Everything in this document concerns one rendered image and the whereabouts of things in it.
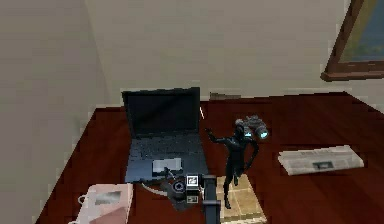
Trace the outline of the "grey binoculars with cyan lenses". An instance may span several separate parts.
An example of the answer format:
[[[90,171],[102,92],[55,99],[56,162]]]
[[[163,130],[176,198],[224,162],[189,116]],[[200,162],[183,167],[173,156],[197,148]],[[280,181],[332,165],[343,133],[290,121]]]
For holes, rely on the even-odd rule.
[[[266,124],[257,115],[246,116],[244,119],[237,119],[236,125],[241,125],[244,128],[244,133],[247,137],[258,137],[266,139],[269,136]]]

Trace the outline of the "brown framed wall picture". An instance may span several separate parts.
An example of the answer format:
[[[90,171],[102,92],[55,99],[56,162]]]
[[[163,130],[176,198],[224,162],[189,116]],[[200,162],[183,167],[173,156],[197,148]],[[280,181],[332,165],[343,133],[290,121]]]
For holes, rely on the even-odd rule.
[[[384,78],[384,0],[351,0],[321,79]]]

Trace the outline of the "black human figure statue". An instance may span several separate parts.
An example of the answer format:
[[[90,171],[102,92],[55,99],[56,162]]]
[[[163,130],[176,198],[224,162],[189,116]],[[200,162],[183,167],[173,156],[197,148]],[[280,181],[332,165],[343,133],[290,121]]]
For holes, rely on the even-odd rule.
[[[217,138],[210,128],[206,128],[205,131],[211,142],[223,144],[228,149],[223,189],[225,207],[230,209],[231,205],[228,199],[229,185],[231,182],[238,185],[238,178],[251,167],[254,158],[258,154],[259,146],[253,138],[245,135],[244,127],[242,125],[237,125],[234,130],[234,135],[230,137]],[[245,163],[244,156],[248,145],[253,147],[253,153],[249,161]]]

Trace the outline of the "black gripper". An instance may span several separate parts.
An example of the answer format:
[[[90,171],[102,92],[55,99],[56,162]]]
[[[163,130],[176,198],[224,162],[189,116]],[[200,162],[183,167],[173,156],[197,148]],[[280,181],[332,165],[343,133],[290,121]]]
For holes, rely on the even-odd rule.
[[[175,181],[176,177],[174,176],[174,174],[170,171],[170,169],[168,167],[164,168],[164,172],[165,172],[165,179],[166,180],[173,180],[174,182],[169,183],[168,181],[164,181],[161,184],[161,189],[163,191],[153,189],[144,183],[141,183],[141,186],[153,194],[167,197],[176,211],[186,210],[187,209],[187,202],[186,202],[186,191],[185,191],[184,182],[183,181]]]

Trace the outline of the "dark grey open laptop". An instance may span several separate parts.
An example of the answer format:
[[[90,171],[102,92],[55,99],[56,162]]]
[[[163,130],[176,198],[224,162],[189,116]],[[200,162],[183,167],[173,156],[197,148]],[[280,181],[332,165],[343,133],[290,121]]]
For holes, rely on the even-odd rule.
[[[200,89],[124,91],[131,144],[127,183],[208,172],[199,135]]]

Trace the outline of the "dark red wooden table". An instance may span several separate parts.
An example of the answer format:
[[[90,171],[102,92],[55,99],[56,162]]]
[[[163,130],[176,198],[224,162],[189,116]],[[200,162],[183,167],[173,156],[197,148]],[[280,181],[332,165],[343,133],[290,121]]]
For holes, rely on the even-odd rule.
[[[256,113],[270,132],[248,178],[269,224],[384,224],[384,114],[342,93],[282,96],[202,105],[202,129],[232,132],[235,118]],[[68,224],[77,199],[96,183],[125,176],[130,135],[120,108],[98,109],[72,153],[36,224]],[[364,161],[360,169],[289,176],[279,152],[350,146]]]

